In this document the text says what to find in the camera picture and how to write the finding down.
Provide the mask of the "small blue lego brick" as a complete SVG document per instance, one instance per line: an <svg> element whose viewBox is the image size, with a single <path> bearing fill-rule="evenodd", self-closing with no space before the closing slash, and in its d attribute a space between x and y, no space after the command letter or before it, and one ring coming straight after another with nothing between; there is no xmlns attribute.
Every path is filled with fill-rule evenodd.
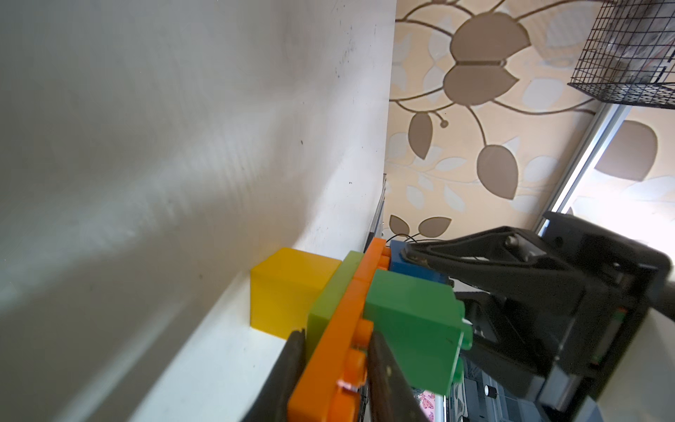
<svg viewBox="0 0 675 422"><path fill-rule="evenodd" d="M448 284L448 276L437 273L426 267L418 266L416 264L406 261L403 257L403 251L406 243L403 241L390 241L390 264L388 270L397 274L404 274L422 280L433 281L441 284Z"/></svg>

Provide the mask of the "orange lego brick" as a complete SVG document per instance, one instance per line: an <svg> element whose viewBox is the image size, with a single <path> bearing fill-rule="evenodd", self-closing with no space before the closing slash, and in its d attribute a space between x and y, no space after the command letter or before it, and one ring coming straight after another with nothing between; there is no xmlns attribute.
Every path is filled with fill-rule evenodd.
<svg viewBox="0 0 675 422"><path fill-rule="evenodd" d="M386 241L373 239L288 400L289 421L357 420L374 331L363 309L376 271L388 262Z"/></svg>

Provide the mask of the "lime green lego brick small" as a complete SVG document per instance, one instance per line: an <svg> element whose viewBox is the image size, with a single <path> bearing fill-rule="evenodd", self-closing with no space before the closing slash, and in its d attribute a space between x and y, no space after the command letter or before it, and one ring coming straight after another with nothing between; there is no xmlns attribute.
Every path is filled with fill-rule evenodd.
<svg viewBox="0 0 675 422"><path fill-rule="evenodd" d="M307 360L311 358L316 350L363 256L362 252L350 251L313 303L307 318L305 342Z"/></svg>

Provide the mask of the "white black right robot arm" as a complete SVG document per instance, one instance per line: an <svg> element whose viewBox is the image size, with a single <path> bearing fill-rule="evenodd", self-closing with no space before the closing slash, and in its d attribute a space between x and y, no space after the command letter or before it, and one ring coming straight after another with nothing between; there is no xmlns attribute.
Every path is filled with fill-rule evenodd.
<svg viewBox="0 0 675 422"><path fill-rule="evenodd" d="M468 286L457 297L474 331L463 353L473 420L577 420L648 312L674 311L664 253L575 216L546 219L542 234L499 227L402 249Z"/></svg>

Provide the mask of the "green lego brick square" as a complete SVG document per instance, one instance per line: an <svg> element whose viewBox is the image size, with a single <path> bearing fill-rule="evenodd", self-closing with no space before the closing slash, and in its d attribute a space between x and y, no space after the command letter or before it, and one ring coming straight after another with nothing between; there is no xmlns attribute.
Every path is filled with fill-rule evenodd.
<svg viewBox="0 0 675 422"><path fill-rule="evenodd" d="M378 270L363 316L374 323L413 388L447 396L463 377L461 351L474 330L452 287Z"/></svg>

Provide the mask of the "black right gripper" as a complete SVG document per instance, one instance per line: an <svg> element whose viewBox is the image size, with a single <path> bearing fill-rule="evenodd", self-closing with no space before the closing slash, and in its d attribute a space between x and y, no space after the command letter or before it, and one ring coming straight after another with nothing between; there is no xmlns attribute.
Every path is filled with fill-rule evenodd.
<svg viewBox="0 0 675 422"><path fill-rule="evenodd" d="M404 260L474 288L466 355L518 397L597 396L664 292L661 251L575 216L542 235L499 227L404 246Z"/></svg>

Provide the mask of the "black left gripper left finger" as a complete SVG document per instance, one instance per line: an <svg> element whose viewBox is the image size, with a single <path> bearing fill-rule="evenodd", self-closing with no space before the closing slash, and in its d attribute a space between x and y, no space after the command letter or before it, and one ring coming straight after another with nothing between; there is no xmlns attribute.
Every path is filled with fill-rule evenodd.
<svg viewBox="0 0 675 422"><path fill-rule="evenodd" d="M243 422L288 421L288 401L306 366L306 334L293 331Z"/></svg>

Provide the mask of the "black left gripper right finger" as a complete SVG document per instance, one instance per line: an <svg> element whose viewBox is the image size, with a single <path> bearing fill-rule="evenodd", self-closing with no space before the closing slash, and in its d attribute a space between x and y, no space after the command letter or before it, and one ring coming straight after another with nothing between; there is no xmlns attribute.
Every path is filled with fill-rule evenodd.
<svg viewBox="0 0 675 422"><path fill-rule="evenodd" d="M367 382L371 420L427 421L381 332L373 332L367 350Z"/></svg>

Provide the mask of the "yellow lego brick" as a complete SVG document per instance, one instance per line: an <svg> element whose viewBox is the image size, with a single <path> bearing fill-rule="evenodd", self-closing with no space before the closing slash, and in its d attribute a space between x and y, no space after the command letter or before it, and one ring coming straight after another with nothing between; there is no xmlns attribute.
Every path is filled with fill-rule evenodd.
<svg viewBox="0 0 675 422"><path fill-rule="evenodd" d="M282 248L253 267L250 326L280 339L306 327L307 316L340 260Z"/></svg>

